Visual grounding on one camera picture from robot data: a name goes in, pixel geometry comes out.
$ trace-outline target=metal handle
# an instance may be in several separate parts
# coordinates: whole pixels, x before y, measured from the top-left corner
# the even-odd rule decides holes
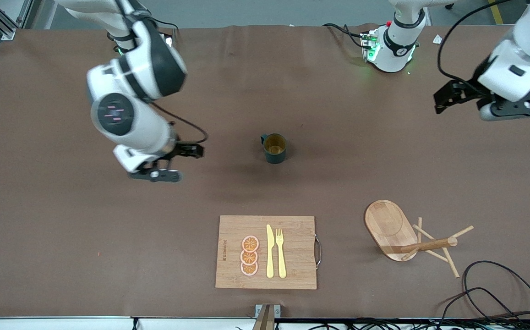
[[[317,250],[318,250],[318,254],[317,254],[318,258],[317,258],[317,263],[316,263],[316,269],[317,269],[318,267],[320,267],[320,263],[322,262],[322,243],[320,243],[320,240],[317,238],[317,234],[314,234],[313,236],[316,239],[316,241],[313,244],[316,244],[317,242]]]

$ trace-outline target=cutting board handle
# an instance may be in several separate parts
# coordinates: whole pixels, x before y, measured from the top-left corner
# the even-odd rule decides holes
[[[314,251],[314,258],[315,258],[315,251],[316,251],[316,243],[317,243],[317,261],[316,261],[316,269],[320,267],[320,263],[322,262],[322,243],[320,243],[319,238],[317,237],[317,234],[313,234],[314,238],[316,239],[313,242],[313,251]]]

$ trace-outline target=wooden dowel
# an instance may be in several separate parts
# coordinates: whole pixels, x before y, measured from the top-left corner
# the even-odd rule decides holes
[[[426,236],[427,238],[430,238],[430,240],[435,240],[435,238],[432,237],[432,235],[428,234],[425,230],[423,230],[422,228],[418,227],[417,224],[414,224],[413,227],[418,230],[419,232],[421,232],[422,234],[424,234],[424,236]]]
[[[426,253],[428,253],[428,254],[430,254],[430,255],[433,255],[434,257],[436,257],[436,258],[442,260],[442,261],[445,262],[445,263],[448,262],[448,259],[446,259],[445,257],[442,257],[441,255],[439,255],[438,253],[435,253],[434,251],[430,251],[430,250],[428,250],[428,251],[424,251],[424,252],[426,252]]]
[[[455,247],[458,244],[458,240],[454,237],[440,238],[432,242],[410,244],[408,246],[401,247],[401,253],[409,253],[413,249],[418,251],[426,251],[428,249],[437,249],[443,247]]]
[[[454,261],[452,261],[452,257],[450,257],[450,252],[448,252],[447,248],[442,248],[444,251],[444,255],[446,256],[446,259],[448,259],[448,264],[450,265],[450,268],[452,272],[454,273],[455,278],[459,278],[460,274],[458,274],[458,271],[456,270],[456,266],[454,265]]]
[[[406,261],[407,259],[411,258],[412,255],[416,254],[417,251],[418,251],[417,248],[412,249],[409,253],[407,253],[406,255],[404,255],[403,257],[401,257],[401,260],[402,260],[402,261]]]
[[[417,227],[418,227],[418,228],[421,228],[422,220],[423,220],[423,219],[422,219],[421,217],[419,217],[419,218],[417,219]],[[421,232],[420,232],[420,231],[417,232],[417,242],[418,242],[418,243],[421,243]]]
[[[463,230],[460,230],[459,232],[457,232],[456,234],[453,234],[452,237],[454,238],[458,238],[460,235],[464,235],[466,233],[468,233],[469,231],[473,230],[474,227],[472,227],[471,225],[464,228]]]

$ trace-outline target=gray floor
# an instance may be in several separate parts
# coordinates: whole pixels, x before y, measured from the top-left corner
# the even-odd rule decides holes
[[[140,0],[162,21],[181,28],[219,28],[229,25],[308,25],[324,23],[361,25],[385,23],[393,18],[387,0]],[[451,10],[430,9],[432,25],[452,25],[462,15],[487,4],[487,0],[460,0]],[[525,0],[499,6],[504,23],[514,23],[525,8]],[[490,9],[466,19],[467,25],[489,25],[495,20]],[[70,16],[53,0],[42,0],[30,25],[36,29],[98,29],[97,25]]]

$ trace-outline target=yellow knife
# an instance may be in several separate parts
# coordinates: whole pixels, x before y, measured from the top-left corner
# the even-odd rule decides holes
[[[267,277],[273,278],[273,247],[275,246],[275,236],[271,225],[267,225]]]

